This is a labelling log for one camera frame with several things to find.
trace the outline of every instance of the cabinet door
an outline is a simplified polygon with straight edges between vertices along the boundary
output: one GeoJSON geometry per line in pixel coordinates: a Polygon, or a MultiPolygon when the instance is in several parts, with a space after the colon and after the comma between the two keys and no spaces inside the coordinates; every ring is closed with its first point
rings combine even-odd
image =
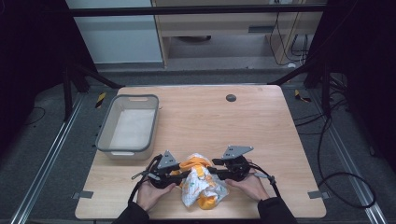
{"type": "MultiPolygon", "coordinates": [[[[66,0],[70,8],[151,7],[149,0],[66,0]]],[[[96,64],[162,63],[153,16],[75,17],[96,64]]]]}

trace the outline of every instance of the gray tape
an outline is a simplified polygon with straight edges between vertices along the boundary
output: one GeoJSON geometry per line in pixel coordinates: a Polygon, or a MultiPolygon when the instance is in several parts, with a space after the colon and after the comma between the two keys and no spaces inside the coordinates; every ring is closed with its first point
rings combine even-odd
{"type": "Polygon", "coordinates": [[[320,192],[318,190],[308,192],[308,196],[310,199],[316,199],[316,198],[328,199],[328,198],[330,198],[330,194],[328,192],[320,192]]]}
{"type": "Polygon", "coordinates": [[[92,198],[93,192],[92,191],[82,191],[82,192],[75,192],[72,196],[72,199],[80,199],[80,198],[92,198]]]}

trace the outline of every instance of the wooden table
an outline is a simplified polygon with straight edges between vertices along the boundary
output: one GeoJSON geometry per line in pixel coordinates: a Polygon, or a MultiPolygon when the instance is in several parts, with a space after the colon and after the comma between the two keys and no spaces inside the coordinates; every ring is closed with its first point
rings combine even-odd
{"type": "MultiPolygon", "coordinates": [[[[310,199],[318,187],[304,154],[282,90],[278,86],[165,86],[123,88],[119,94],[155,94],[160,99],[154,152],[146,161],[116,161],[97,151],[76,216],[80,219],[116,218],[127,206],[135,182],[131,176],[151,159],[169,149],[178,162],[197,152],[210,160],[220,158],[228,145],[253,146],[246,158],[276,177],[282,198],[296,217],[324,217],[322,199],[310,199]],[[234,94],[235,102],[226,95],[234,94]]],[[[262,180],[275,196],[268,180],[262,180]]],[[[165,195],[149,212],[151,219],[256,218],[257,203],[239,189],[213,210],[190,208],[181,201],[181,190],[165,195]]]]}

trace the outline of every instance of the person's right hand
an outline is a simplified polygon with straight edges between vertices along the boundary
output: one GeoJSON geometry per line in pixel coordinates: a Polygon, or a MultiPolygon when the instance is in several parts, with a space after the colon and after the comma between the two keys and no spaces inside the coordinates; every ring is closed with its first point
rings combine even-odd
{"type": "Polygon", "coordinates": [[[256,202],[259,200],[269,199],[270,196],[262,185],[262,182],[254,175],[254,173],[256,173],[256,170],[251,168],[249,174],[244,180],[237,182],[231,179],[226,179],[225,182],[232,187],[241,189],[247,196],[256,202]]]}

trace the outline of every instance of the gray storage container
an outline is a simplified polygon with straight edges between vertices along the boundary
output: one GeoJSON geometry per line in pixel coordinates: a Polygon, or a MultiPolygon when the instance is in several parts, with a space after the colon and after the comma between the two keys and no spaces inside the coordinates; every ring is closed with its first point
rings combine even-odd
{"type": "Polygon", "coordinates": [[[158,119],[156,95],[114,97],[96,139],[111,159],[146,160],[153,151],[158,119]]]}

